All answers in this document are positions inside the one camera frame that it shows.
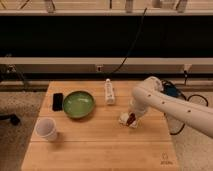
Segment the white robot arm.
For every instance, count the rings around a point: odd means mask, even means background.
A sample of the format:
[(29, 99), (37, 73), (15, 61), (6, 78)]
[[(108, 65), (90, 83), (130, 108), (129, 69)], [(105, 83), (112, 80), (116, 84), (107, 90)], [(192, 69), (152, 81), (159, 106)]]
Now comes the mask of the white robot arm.
[(136, 84), (132, 98), (134, 113), (141, 107), (153, 107), (213, 138), (213, 108), (165, 95), (162, 81), (157, 77), (150, 76)]

